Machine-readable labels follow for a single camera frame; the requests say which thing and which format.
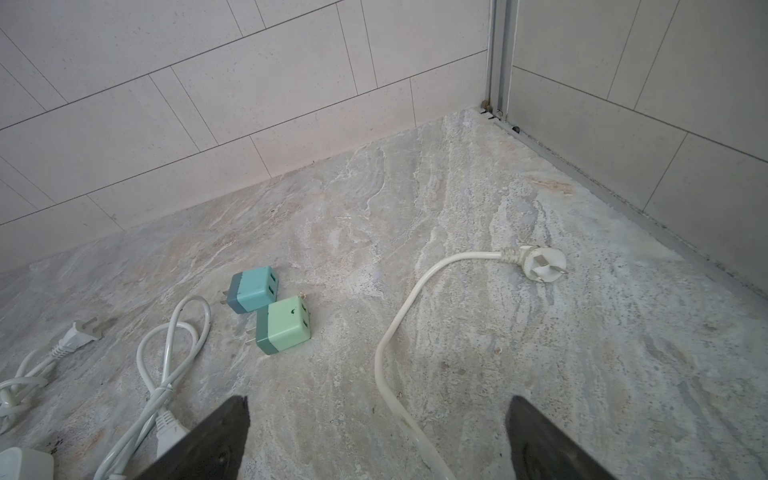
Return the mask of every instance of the white plug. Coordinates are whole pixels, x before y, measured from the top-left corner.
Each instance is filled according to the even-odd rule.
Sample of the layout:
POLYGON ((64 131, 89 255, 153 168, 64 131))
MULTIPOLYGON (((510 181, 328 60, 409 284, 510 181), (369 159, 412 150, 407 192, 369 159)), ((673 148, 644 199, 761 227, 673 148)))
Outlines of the white plug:
POLYGON ((157 436, 156 458, 163 456, 165 452, 170 450, 170 447, 176 445, 179 440, 189 433, 189 429, 181 425, 181 422, 176 420, 174 414, 167 409, 163 409, 157 414, 154 424, 157 426, 157 430, 155 430, 155 435, 157 436))
POLYGON ((523 245, 502 248, 502 262, 518 264, 529 280, 540 283, 554 282, 568 273, 565 253, 553 247, 523 245))
POLYGON ((58 345, 53 348, 51 355, 56 359, 60 359, 83 345, 100 339, 101 332, 95 332, 93 328, 88 326, 89 323, 95 320, 95 318, 92 318, 86 323, 73 322, 72 327, 67 330, 61 340, 58 341, 58 345))

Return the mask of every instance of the floor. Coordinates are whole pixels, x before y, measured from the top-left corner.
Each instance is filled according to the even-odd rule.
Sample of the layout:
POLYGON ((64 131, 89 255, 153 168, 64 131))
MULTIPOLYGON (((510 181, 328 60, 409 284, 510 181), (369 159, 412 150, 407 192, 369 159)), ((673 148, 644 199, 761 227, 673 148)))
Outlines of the floor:
POLYGON ((171 408, 192 426, 248 395, 242 478, 430 478, 379 397, 374 349, 434 262, 523 243, 561 248, 571 273, 541 285, 504 263, 449 266, 386 353, 390 385, 458 478, 511 478, 514 394, 618 478, 768 475, 765 312, 473 111, 0 275, 0 378, 74 319, 104 329, 0 449, 53 452, 59 479, 93 475, 147 397, 139 340, 192 292, 214 325, 171 408), (262 265, 312 313, 313 338, 275 356, 244 344, 254 315, 218 303, 262 265))

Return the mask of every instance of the power plug adapter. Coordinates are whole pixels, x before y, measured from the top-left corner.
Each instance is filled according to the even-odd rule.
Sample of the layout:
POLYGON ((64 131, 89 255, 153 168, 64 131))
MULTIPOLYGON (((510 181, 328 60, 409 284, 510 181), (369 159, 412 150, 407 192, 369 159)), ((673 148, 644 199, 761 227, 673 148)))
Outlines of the power plug adapter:
POLYGON ((312 338, 310 312, 301 296, 292 296, 279 302, 270 303, 256 311, 255 337, 253 341, 267 355, 274 355, 285 349, 306 342, 312 338))
POLYGON ((279 283, 270 266, 236 273, 229 290, 223 292, 227 299, 221 303, 229 305, 235 313, 253 312, 277 300, 279 283))

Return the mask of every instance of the power cord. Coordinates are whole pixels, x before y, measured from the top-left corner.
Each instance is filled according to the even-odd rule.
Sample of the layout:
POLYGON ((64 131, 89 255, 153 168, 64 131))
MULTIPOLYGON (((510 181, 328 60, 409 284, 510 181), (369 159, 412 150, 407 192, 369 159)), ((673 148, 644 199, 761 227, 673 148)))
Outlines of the power cord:
POLYGON ((124 480, 126 477, 123 475, 128 461, 131 456, 136 452, 141 442, 147 437, 147 434, 154 425, 157 425, 157 457, 162 456, 170 447, 176 442, 181 440, 184 435, 189 431, 179 423, 174 415, 166 408, 166 404, 170 398, 170 394, 174 391, 173 385, 176 382, 181 381, 184 375, 189 370, 192 362, 194 361, 200 349, 203 348, 205 340, 208 338, 208 332, 210 332, 210 306, 208 302, 198 295, 189 295, 184 297, 183 300, 176 305, 173 315, 170 317, 170 322, 163 323, 154 327, 150 332, 141 339, 139 347, 136 350, 136 367, 139 370, 141 379, 144 380, 144 384, 150 392, 150 398, 147 400, 147 405, 141 412, 141 415, 136 422, 123 434, 118 442, 109 451, 104 461, 99 465, 94 480, 104 480, 109 477, 110 480, 124 480), (195 328, 186 322, 179 322, 179 314, 187 303, 192 300, 196 300, 203 304, 203 310, 205 313, 205 324, 203 326, 203 332, 200 334, 200 338, 197 336, 195 328), (179 364, 176 369, 170 371, 170 357, 174 349, 174 334, 177 328, 183 328, 192 335, 192 349, 190 350, 187 358, 179 364), (166 331, 165 337, 165 353, 163 359, 163 375, 160 383, 156 386, 152 381, 152 378, 147 372, 146 366, 144 366, 144 347, 150 338, 156 334, 166 331))
POLYGON ((413 290, 411 290, 411 294, 408 295, 408 298, 406 298, 406 301, 400 307, 400 311, 395 315, 395 319, 384 333, 384 337, 381 339, 381 342, 379 342, 379 346, 376 347, 376 356, 373 360, 376 387, 379 389, 379 393, 381 393, 381 396, 384 398, 384 402, 389 407, 389 410, 395 414, 398 424, 403 432, 413 441, 416 448, 419 450, 422 459, 432 470, 432 474, 435 478, 440 480, 455 480, 456 477, 453 475, 453 472, 451 472, 448 465, 446 465, 435 446, 429 441, 427 435, 425 435, 419 428, 416 420, 411 417, 406 408, 402 406, 402 403, 395 397, 395 394, 392 393, 392 390, 389 389, 389 386, 384 380, 382 356, 384 354, 384 349, 389 344, 397 327, 400 326, 403 317, 406 316, 406 313, 411 308, 416 297, 422 291, 424 284, 444 266, 458 262, 459 260, 467 259, 500 260, 506 263, 516 263, 523 269, 525 276, 535 282, 554 282, 564 273, 567 273, 565 270, 565 255, 560 250, 551 247, 524 245, 522 247, 504 248, 499 252, 457 253, 456 255, 440 260, 433 265, 432 268, 427 270, 419 281, 416 282, 413 290))
POLYGON ((57 360, 101 338, 101 333, 94 332, 89 327, 94 320, 96 319, 86 323, 72 323, 72 327, 35 368, 25 372, 32 357, 41 349, 34 349, 24 357, 22 364, 16 370, 16 377, 0 382, 0 422, 2 423, 0 434, 7 432, 14 425, 19 414, 30 409, 30 402, 25 402, 24 399, 35 387, 44 387, 48 384, 49 380, 46 377, 56 366, 57 360))

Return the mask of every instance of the white wall tile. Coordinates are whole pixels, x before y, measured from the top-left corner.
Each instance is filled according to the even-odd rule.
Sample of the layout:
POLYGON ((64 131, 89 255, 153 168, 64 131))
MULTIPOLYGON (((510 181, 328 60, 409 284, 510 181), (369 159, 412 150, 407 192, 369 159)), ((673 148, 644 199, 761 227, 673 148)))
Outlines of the white wall tile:
POLYGON ((18 170, 13 168, 2 157, 0 157, 0 180, 5 182, 6 185, 37 209, 50 207, 54 204, 53 200, 48 198, 48 195, 44 194, 31 181, 24 178, 24 175, 20 174, 18 170))
POLYGON ((639 1, 522 1, 515 66, 606 98, 639 1))
POLYGON ((0 128, 13 125, 37 114, 43 107, 0 66, 0 128))
POLYGON ((88 197, 0 225, 0 271, 26 265, 121 231, 88 197))
POLYGON ((485 97, 486 52, 411 77, 416 124, 479 107, 485 97))
POLYGON ((226 142, 355 95, 336 6, 174 65, 226 142))
POLYGON ((269 178, 253 142, 245 137, 88 196, 129 228, 269 178))
POLYGON ((67 103, 48 83, 35 66, 0 31, 0 65, 45 109, 51 110, 67 103))
POLYGON ((680 0, 637 111, 768 160, 768 9, 680 0))
POLYGON ((224 0, 0 2, 0 28, 67 101, 240 38, 224 0))
POLYGON ((671 0, 640 2, 608 100, 634 110, 676 6, 671 0))
POLYGON ((235 15, 237 25, 243 35, 250 35, 259 30, 264 30, 264 22, 261 20, 259 7, 254 0, 227 0, 235 15))
POLYGON ((414 127, 408 80, 251 135, 273 177, 414 127))
POLYGON ((0 181, 0 223, 31 214, 37 209, 13 191, 5 182, 0 181))
POLYGON ((156 71, 150 74, 150 78, 152 78, 157 89, 160 90, 165 101, 170 105, 170 108, 174 111, 184 129, 192 137, 192 141, 194 141, 197 149, 202 151, 216 147, 218 145, 216 139, 211 134, 184 87, 181 86, 173 67, 166 67, 156 71))
POLYGON ((488 47, 488 0, 363 0, 380 86, 488 47))
POLYGON ((195 152, 148 76, 0 131, 0 156, 55 202, 195 152))
POLYGON ((355 87, 358 94, 364 94, 376 88, 376 76, 373 73, 371 48, 368 45, 366 21, 362 16, 360 0, 342 0, 336 4, 344 31, 344 41, 349 52, 349 62, 355 74, 355 87))
POLYGON ((515 68, 510 123, 642 209, 685 132, 515 68))
POLYGON ((267 27, 330 5, 333 0, 258 0, 256 2, 267 27))
POLYGON ((646 212, 768 293, 768 163, 688 134, 646 212))

